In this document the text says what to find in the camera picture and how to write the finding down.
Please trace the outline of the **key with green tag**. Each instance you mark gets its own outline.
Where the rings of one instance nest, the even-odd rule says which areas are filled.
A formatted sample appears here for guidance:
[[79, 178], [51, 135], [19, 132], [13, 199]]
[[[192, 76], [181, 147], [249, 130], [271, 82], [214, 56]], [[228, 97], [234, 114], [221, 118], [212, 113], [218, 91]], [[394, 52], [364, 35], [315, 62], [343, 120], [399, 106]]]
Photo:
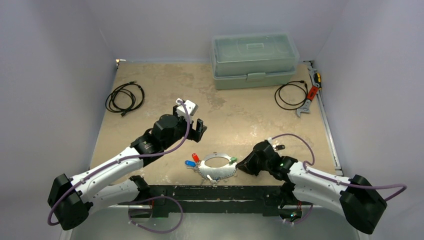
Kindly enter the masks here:
[[231, 158], [230, 158], [230, 161], [229, 161], [229, 165], [232, 165], [232, 164], [236, 163], [236, 162], [237, 162], [237, 160], [238, 160], [238, 158], [237, 158], [237, 157], [231, 157]]

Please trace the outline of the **black key fob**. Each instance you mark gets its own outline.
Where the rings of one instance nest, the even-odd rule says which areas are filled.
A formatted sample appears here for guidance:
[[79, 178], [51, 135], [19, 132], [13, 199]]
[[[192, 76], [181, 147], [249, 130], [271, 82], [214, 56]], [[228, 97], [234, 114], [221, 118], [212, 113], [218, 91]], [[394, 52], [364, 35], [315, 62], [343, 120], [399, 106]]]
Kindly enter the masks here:
[[284, 150], [286, 148], [286, 146], [284, 144], [274, 144], [272, 147], [276, 151], [281, 151], [281, 150]]

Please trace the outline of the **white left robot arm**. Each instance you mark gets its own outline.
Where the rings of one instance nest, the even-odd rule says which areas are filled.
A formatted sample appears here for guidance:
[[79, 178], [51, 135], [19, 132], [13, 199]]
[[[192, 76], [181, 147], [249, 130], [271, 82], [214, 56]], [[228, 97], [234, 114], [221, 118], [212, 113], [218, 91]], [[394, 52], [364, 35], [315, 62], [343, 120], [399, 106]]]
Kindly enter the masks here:
[[115, 157], [71, 177], [58, 175], [47, 198], [50, 207], [47, 224], [59, 225], [67, 231], [83, 223], [90, 214], [111, 205], [146, 203], [149, 191], [142, 177], [131, 177], [119, 184], [113, 182], [176, 151], [185, 141], [198, 143], [206, 131], [201, 119], [193, 122], [185, 114], [165, 114]]

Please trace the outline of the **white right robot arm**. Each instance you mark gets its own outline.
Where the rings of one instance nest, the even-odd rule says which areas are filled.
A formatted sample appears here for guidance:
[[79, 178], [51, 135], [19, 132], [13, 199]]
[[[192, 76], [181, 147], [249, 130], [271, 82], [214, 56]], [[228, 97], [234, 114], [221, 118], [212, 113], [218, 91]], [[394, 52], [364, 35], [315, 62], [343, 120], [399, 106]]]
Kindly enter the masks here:
[[332, 175], [311, 167], [306, 161], [281, 156], [272, 146], [272, 138], [257, 143], [252, 152], [241, 162], [230, 161], [231, 166], [257, 176], [268, 172], [283, 181], [280, 196], [288, 204], [296, 200], [308, 202], [331, 210], [345, 217], [358, 231], [371, 235], [384, 211], [387, 200], [363, 176], [344, 177]]

